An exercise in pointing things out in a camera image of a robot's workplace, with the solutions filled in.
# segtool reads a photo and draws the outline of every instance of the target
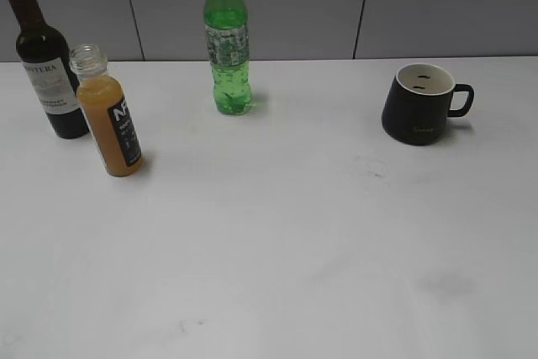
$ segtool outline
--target green bottle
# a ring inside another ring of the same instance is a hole
[[[245,2],[206,0],[203,19],[217,109],[222,114],[242,115],[252,103]]]

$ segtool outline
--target wine label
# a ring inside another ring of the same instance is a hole
[[[249,31],[246,25],[237,29],[214,29],[205,26],[209,61],[214,65],[238,66],[249,60]]]
[[[22,63],[46,113],[67,114],[79,108],[60,58],[41,63]]]
[[[141,158],[142,151],[140,150],[135,126],[129,114],[125,98],[122,98],[108,109],[108,116],[116,133],[119,147],[124,155],[125,164],[130,167]]]

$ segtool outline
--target coffee mug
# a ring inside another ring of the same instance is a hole
[[[455,92],[466,92],[462,108],[451,109]],[[445,69],[417,63],[402,67],[393,80],[382,113],[382,125],[394,139],[428,145],[443,133],[446,117],[462,117],[471,109],[474,91],[456,84]]]

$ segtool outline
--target red wine bottle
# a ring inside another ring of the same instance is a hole
[[[69,69],[66,39],[45,22],[37,0],[9,3],[21,29],[17,53],[52,128],[66,139],[86,134],[86,120],[76,100],[78,80]]]

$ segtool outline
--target wall seam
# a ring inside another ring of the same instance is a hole
[[[356,27],[356,37],[355,37],[355,48],[353,48],[353,59],[356,58],[356,49],[359,45],[359,35],[361,33],[362,18],[364,17],[364,6],[366,5],[367,0],[362,0],[361,5],[361,15],[359,16],[359,24]]]
[[[131,8],[131,15],[133,16],[134,29],[136,31],[136,38],[138,39],[138,46],[140,47],[140,53],[142,54],[142,60],[145,61],[144,48],[142,47],[142,39],[140,38],[140,31],[138,30],[138,23],[136,22],[135,8],[133,7],[132,0],[129,0],[129,6]]]

